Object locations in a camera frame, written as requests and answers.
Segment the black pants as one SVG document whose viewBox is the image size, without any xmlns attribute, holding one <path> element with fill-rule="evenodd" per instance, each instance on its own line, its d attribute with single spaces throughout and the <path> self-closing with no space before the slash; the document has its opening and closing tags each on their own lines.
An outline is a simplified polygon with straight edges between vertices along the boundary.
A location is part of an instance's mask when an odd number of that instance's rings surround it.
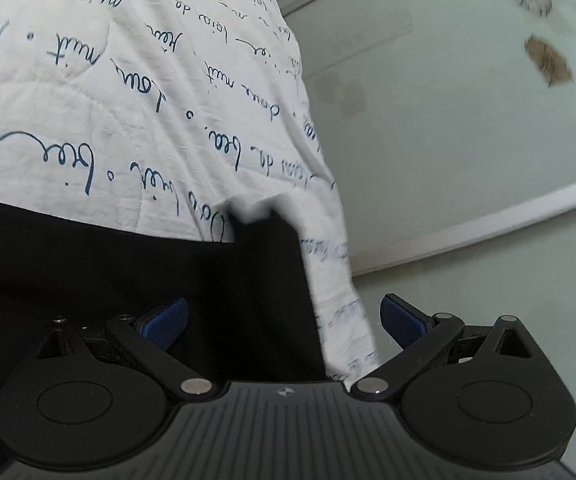
<svg viewBox="0 0 576 480">
<path fill-rule="evenodd" d="M 267 210 L 229 243 L 128 233 L 0 204 L 0 386 L 57 315 L 143 314 L 177 300 L 175 351 L 213 379 L 317 382 L 323 349 L 297 231 Z"/>
</svg>

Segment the white script-print quilt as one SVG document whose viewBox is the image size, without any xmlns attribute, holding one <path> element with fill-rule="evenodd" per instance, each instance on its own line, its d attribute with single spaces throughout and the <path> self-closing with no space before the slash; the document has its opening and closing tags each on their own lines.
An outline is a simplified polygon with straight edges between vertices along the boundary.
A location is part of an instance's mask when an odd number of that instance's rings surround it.
<svg viewBox="0 0 576 480">
<path fill-rule="evenodd" d="M 276 0 L 0 0 L 0 203 L 227 242 L 228 202 L 300 237 L 327 372 L 379 363 L 299 43 Z"/>
</svg>

